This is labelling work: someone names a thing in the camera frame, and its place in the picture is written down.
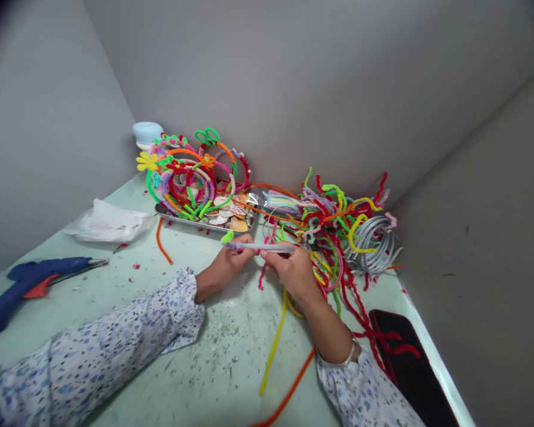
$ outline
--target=plastic bag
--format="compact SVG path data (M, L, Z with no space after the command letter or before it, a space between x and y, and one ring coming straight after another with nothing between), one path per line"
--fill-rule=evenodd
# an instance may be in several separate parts
M93 207L69 223L63 231L83 241L129 243L138 239L157 221L154 215L126 211L95 199Z

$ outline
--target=yellow flower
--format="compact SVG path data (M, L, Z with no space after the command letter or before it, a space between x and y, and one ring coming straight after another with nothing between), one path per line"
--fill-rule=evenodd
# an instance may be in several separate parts
M215 157L210 157L209 154L206 153L204 156L204 159L200 162L202 166L205 166L207 168L214 167Z
M143 171L146 169L155 171L156 169L158 169L156 160L157 160L156 154L152 154L152 156L149 156L143 151L141 153L141 156L136 158L136 161L139 163L138 165L136 165L136 168L139 171Z

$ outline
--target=gray wall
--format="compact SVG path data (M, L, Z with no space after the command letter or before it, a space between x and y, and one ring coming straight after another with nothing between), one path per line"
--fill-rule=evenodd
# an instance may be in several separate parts
M134 122L80 0L0 22L0 270L135 174Z
M534 74L532 0L84 0L136 120L256 180L409 189Z
M534 426L534 79L394 208L401 281L473 418Z

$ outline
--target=blue glue gun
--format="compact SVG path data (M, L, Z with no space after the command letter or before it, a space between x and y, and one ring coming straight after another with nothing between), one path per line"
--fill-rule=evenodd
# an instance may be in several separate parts
M48 286L108 263L107 260L76 257L16 265L7 276L15 283L0 295L0 332L6 329L8 320L26 298L43 298Z

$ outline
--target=person's left hand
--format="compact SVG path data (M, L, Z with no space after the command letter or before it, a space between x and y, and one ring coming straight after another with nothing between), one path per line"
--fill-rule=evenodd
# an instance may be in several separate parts
M243 234L232 240L235 243L254 243L249 234ZM243 266L255 256L253 249L244 249L241 253L223 247L208 268L196 275L198 290L194 298L200 304L210 295L222 290L235 279Z

